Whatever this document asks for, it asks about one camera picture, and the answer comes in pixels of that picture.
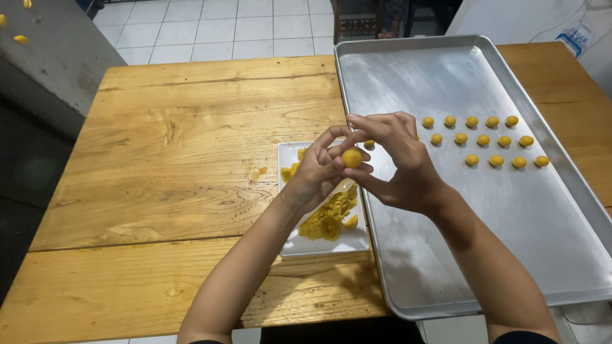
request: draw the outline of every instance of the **white rectangular plate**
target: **white rectangular plate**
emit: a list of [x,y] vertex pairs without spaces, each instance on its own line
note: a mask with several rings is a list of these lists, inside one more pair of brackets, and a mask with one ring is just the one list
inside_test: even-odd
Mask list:
[[[332,145],[336,146],[343,140],[335,140]],[[291,167],[291,164],[297,162],[297,151],[302,148],[308,148],[312,141],[306,142],[290,142],[278,144],[278,192],[284,187],[285,183],[280,177],[280,169],[283,167]],[[299,227],[295,227],[287,242],[280,251],[281,257],[286,256],[302,256],[302,255],[319,255],[323,253],[342,253],[342,252],[361,252],[370,249],[370,241],[368,240],[368,231],[365,228],[364,207],[361,204],[361,190],[357,188],[357,206],[351,209],[351,213],[345,217],[348,220],[353,215],[358,215],[357,228],[347,231],[342,229],[340,237],[336,241],[327,241],[325,239],[317,239],[312,241],[307,237],[297,235]]]

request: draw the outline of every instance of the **forearm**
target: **forearm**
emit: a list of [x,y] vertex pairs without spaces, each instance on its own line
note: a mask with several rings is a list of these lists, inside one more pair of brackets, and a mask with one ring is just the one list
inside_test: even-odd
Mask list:
[[207,334],[210,339],[228,342],[300,218],[280,197],[266,208],[206,277],[183,320],[178,343],[192,341],[190,334]]
[[431,219],[480,303],[490,334],[496,338],[526,329],[558,341],[550,311],[529,272],[457,191],[449,190],[445,199],[446,205]]

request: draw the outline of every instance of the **dark sleeve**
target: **dark sleeve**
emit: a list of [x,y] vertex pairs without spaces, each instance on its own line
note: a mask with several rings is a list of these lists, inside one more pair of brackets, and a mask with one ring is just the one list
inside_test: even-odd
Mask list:
[[191,344],[223,344],[216,340],[199,340],[197,342],[193,342]]
[[493,344],[558,344],[554,340],[535,332],[512,331],[500,335]]

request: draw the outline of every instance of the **aluminum baking tray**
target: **aluminum baking tray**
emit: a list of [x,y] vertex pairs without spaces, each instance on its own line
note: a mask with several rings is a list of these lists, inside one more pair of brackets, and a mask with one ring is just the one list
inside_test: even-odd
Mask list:
[[[440,176],[527,267],[548,305],[612,299],[610,217],[488,38],[343,42],[335,56],[346,111],[413,114]],[[454,128],[443,124],[448,115],[457,118]],[[520,119],[512,128],[504,125],[510,115]],[[420,124],[426,116],[436,121],[431,130]],[[465,126],[468,116],[479,118],[474,130]],[[485,126],[489,116],[500,118],[497,128]],[[463,146],[453,140],[459,132],[469,137]],[[434,133],[444,137],[440,147],[429,142]],[[485,148],[476,144],[482,133],[491,138]],[[500,147],[502,135],[513,143]],[[523,135],[535,143],[520,147]],[[374,175],[389,180],[395,167],[388,154],[381,147],[370,154]],[[477,154],[480,163],[465,164],[468,154]],[[493,154],[505,164],[489,165]],[[538,155],[551,164],[535,166]],[[525,157],[527,167],[515,169],[516,156]],[[387,207],[367,192],[364,197],[383,293],[393,312],[409,320],[480,312],[429,219]]]

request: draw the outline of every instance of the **wooden table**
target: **wooden table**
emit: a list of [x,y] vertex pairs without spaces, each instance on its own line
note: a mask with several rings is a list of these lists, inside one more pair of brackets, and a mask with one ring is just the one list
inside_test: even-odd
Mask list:
[[[610,100],[561,43],[499,50],[611,209]],[[176,333],[276,195],[277,143],[314,140],[344,115],[333,56],[109,69],[0,310],[2,342]],[[386,314],[363,252],[278,258],[242,324]]]

